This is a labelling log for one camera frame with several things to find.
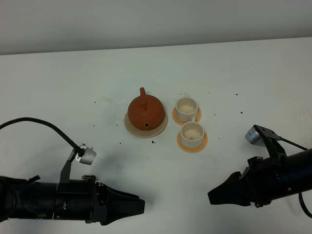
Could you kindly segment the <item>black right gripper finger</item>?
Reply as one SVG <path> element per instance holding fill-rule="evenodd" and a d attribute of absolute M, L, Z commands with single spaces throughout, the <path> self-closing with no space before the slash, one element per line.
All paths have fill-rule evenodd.
<path fill-rule="evenodd" d="M 241 172 L 232 173 L 225 182 L 209 191 L 208 195 L 238 195 L 244 193 L 246 185 L 243 180 L 240 179 L 241 176 Z"/>
<path fill-rule="evenodd" d="M 211 190 L 208 192 L 209 201 L 212 205 L 234 204 L 250 205 L 250 201 L 236 191 Z"/>

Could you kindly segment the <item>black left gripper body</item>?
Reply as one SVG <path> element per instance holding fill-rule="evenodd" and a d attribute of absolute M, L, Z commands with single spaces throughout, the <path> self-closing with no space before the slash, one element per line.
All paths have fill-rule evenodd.
<path fill-rule="evenodd" d="M 96 180 L 94 175 L 85 175 L 82 180 L 59 183 L 56 193 L 56 219 L 104 223 L 107 207 L 98 198 Z"/>

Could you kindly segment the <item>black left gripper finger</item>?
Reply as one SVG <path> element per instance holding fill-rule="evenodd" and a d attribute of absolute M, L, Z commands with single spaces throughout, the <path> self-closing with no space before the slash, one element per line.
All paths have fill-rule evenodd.
<path fill-rule="evenodd" d="M 107 201 L 137 201 L 139 200 L 139 196 L 133 195 L 130 193 L 122 192 L 111 187 L 106 186 L 105 188 L 107 193 Z"/>
<path fill-rule="evenodd" d="M 108 225 L 119 219 L 144 213 L 145 201 L 142 199 L 110 200 L 107 204 L 107 216 L 101 225 Z"/>

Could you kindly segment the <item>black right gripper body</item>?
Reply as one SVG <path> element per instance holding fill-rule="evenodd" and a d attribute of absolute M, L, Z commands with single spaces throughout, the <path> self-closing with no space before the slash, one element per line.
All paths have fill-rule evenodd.
<path fill-rule="evenodd" d="M 248 159 L 248 167 L 240 178 L 247 182 L 248 199 L 256 207 L 269 205 L 273 200 L 288 195 L 285 158 L 255 156 Z"/>

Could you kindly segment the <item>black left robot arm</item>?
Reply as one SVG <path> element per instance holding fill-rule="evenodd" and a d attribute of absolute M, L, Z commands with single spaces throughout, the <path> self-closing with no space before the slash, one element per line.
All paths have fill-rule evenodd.
<path fill-rule="evenodd" d="M 0 178 L 0 220 L 82 220 L 108 225 L 122 218 L 144 213 L 145 202 L 99 183 L 94 175 L 65 183 Z"/>

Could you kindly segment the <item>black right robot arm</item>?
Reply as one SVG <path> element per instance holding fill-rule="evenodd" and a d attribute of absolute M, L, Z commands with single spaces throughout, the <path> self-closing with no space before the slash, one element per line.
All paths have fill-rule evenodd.
<path fill-rule="evenodd" d="M 224 183 L 208 192 L 212 205 L 250 206 L 254 203 L 262 207 L 312 188 L 311 150 L 282 156 L 280 160 L 253 157 L 248 164 L 244 173 L 232 173 Z"/>

